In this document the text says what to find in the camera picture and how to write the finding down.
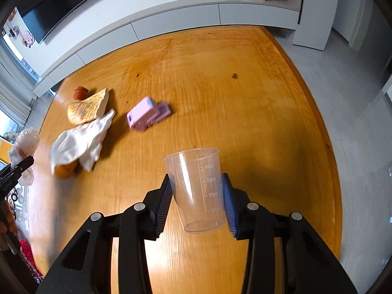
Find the person's left hand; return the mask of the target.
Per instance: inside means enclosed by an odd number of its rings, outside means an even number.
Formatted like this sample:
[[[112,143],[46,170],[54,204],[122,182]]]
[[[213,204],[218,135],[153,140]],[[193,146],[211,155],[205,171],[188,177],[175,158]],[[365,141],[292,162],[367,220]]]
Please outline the person's left hand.
[[[6,200],[1,202],[1,213],[5,215],[5,219],[0,222],[0,230],[1,230],[1,251],[6,251],[9,249],[5,239],[3,238],[3,234],[6,232],[11,232],[14,236],[18,234],[17,225],[15,223],[15,219],[10,210],[9,203]]]

